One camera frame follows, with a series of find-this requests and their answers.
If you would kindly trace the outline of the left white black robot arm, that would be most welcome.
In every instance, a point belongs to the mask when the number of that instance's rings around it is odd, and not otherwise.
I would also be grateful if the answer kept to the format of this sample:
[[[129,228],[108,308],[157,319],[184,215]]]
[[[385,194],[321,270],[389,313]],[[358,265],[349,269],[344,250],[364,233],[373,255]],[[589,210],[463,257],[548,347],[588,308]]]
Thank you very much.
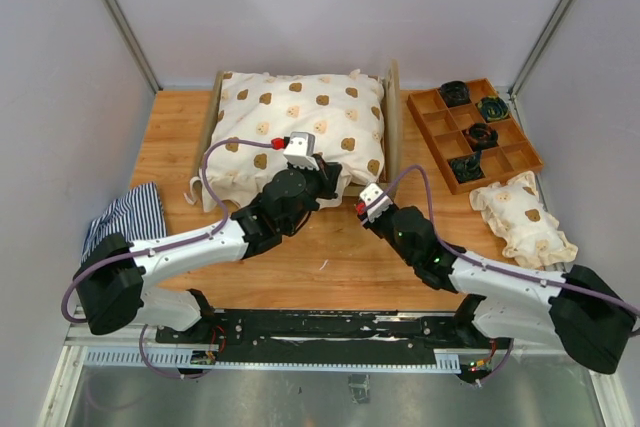
[[[214,318],[205,312],[204,296],[164,290],[159,283],[209,265],[256,257],[294,236],[321,201],[338,196],[341,164],[320,155],[313,158],[317,169],[288,165],[225,221],[158,239],[106,236],[74,276],[91,333],[111,334],[142,322],[181,331],[195,343],[207,340]]]

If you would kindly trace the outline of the wooden pet bed frame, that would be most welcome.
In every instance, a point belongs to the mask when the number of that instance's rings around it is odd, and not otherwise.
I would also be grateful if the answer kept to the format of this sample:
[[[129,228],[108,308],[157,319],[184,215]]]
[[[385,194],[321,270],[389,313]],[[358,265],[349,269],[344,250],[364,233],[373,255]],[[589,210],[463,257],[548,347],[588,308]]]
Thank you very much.
[[[191,177],[199,175],[204,153],[211,144],[211,135],[218,124],[222,83],[225,74],[225,70],[219,70],[216,73],[213,88],[210,91],[211,96],[205,109],[204,120],[191,168]],[[400,174],[403,150],[403,102],[400,92],[399,67],[396,59],[390,60],[387,73],[380,77],[379,80],[384,88],[384,97],[380,107],[384,118],[382,147],[385,157],[384,169],[379,177],[379,185],[387,188]]]

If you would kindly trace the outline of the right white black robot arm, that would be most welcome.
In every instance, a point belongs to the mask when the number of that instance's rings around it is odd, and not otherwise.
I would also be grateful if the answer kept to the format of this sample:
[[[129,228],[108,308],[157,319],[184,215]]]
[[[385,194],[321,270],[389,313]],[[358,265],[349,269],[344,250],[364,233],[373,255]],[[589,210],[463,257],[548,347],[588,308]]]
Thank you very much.
[[[442,241],[414,206],[359,204],[357,212],[425,285],[464,295],[452,324],[463,346],[486,338],[523,340],[562,348],[589,370],[616,372],[635,317],[592,269],[575,264],[567,272],[528,271],[486,259]]]

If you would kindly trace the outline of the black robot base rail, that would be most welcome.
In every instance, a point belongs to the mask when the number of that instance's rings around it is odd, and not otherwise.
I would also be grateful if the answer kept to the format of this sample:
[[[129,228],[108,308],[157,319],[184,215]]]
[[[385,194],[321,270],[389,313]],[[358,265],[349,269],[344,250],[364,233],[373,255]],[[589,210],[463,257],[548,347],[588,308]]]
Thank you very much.
[[[399,311],[217,310],[184,332],[163,327],[159,344],[193,344],[254,356],[321,360],[414,357],[422,351],[491,349],[491,341],[468,333],[449,314]]]

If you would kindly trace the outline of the bear print bed cushion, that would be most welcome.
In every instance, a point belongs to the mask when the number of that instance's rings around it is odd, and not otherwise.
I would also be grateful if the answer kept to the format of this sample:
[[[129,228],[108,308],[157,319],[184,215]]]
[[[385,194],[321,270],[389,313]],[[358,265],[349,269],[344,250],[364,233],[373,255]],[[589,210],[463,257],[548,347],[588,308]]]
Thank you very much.
[[[192,177],[185,200],[214,209],[214,196],[238,207],[247,205],[284,169],[284,156],[267,148],[292,132],[315,136],[316,153],[338,162],[337,193],[351,184],[379,180],[384,169],[384,118],[380,80],[354,70],[347,75],[310,76],[228,71],[222,83],[218,124],[199,175]]]

